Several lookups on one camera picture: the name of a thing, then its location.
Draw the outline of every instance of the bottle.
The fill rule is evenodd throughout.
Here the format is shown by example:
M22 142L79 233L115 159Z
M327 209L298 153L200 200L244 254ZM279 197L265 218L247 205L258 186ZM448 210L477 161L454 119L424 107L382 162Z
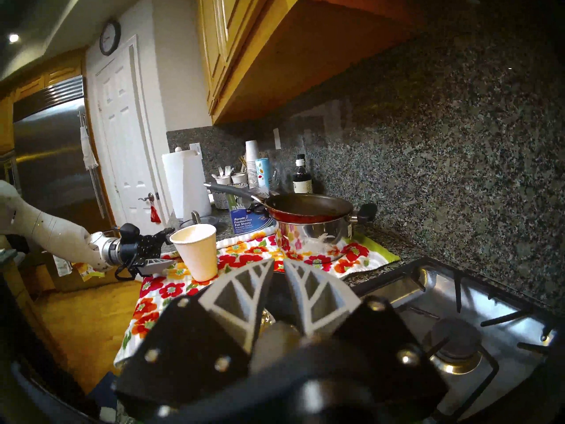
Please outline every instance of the bottle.
M306 158L303 153L296 157L296 173L292 175L292 186L295 193L312 192L312 176L306 171Z

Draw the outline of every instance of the frying pan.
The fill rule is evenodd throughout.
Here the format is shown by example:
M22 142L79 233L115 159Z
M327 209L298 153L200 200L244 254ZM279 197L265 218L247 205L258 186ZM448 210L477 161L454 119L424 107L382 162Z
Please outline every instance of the frying pan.
M263 204L273 219L284 223L313 224L330 222L331 220L347 216L353 211L353 205L350 202L338 197L287 193L263 199L245 188L219 184L204 185L212 191L246 197Z

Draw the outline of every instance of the dish towel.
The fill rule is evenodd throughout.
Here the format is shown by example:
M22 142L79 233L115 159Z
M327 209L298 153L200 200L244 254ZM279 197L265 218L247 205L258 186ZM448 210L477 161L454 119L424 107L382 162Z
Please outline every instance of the dish towel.
M163 270L161 274L154 274L143 280L133 318L129 322L120 350L114 359L114 366L120 367L127 358L135 353L137 347L159 319L161 312L177 296L195 295L219 276L266 258L273 258L275 271L283 272L284 255L279 250L275 237L275 228L269 227L260 232L218 241L216 243L218 274L205 282L197 282L192 279L190 271L179 257L178 252L161 255L161 258L175 260L175 264ZM391 254L380 244L362 234L355 234L348 242L343 249L345 255L331 263L326 263L323 256L304 257L292 252L288 256L319 267L338 278L356 272L378 269L400 259L399 256Z
M96 158L94 157L94 153L92 153L92 147L90 146L90 138L88 136L86 118L83 117L83 114L79 114L79 116L80 116L80 145L83 149L84 166L87 170L92 170L93 168L98 167L98 162L96 161Z

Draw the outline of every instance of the door frame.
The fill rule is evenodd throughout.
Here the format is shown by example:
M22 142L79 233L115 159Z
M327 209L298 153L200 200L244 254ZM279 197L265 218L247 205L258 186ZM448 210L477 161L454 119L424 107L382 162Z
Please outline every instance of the door frame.
M170 211L169 207L167 206L167 199L165 193L163 191L163 186L161 183L161 179L159 176L157 159L155 155L155 149L153 146L153 139L151 136L151 129L149 127L149 120L147 118L147 107L145 104L145 96L143 93L143 83L141 80L141 69L139 67L139 49L137 43L137 34L131 36L130 39L123 42L119 48L114 51L111 56L107 57L107 60L99 61L96 64L96 72L94 76L92 76L91 81L91 88L92 88L92 96L94 99L93 109L96 111L96 118L98 127L97 130L93 130L94 140L98 139L99 141L103 142L103 145L97 146L100 150L98 151L100 160L103 160L103 164L101 164L102 169L102 176L106 178L106 191L108 195L108 199L110 201L110 205L112 207L112 211L114 212L116 218L116 224L122 225L126 222L125 211L123 209L123 204L121 202L121 197L117 191L116 187L116 177L114 175L114 167L111 162L110 152L108 151L108 140L106 139L106 128L104 127L103 118L101 115L101 111L99 108L98 102L98 88L96 78L102 72L104 68L106 68L119 54L123 53L124 50L133 47L133 65L134 65L134 78L135 82L133 83L134 90L137 92L136 101L139 103L137 108L139 109L139 115L141 117L141 126L143 129L143 146L146 150L146 156L149 159L149 169L151 172L151 181L153 182L153 187L155 191L159 194L159 200L155 200L154 204L157 208L159 216L162 219L163 225L167 226L167 220L170 218Z

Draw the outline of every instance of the upper cabinet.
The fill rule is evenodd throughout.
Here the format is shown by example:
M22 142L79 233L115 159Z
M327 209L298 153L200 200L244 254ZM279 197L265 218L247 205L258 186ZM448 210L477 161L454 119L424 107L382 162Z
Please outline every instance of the upper cabinet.
M45 88L81 74L81 58L79 56L70 57L50 67L44 73Z
M200 42L210 113L234 56L266 0L199 0Z
M409 39L412 0L199 0L213 123L261 117Z
M41 74L39 76L34 76L32 79L26 81L25 83L19 85L16 88L15 96L13 101L17 102L22 98L35 94L40 89L45 87L45 75Z
M13 149L12 95L0 101L0 155Z

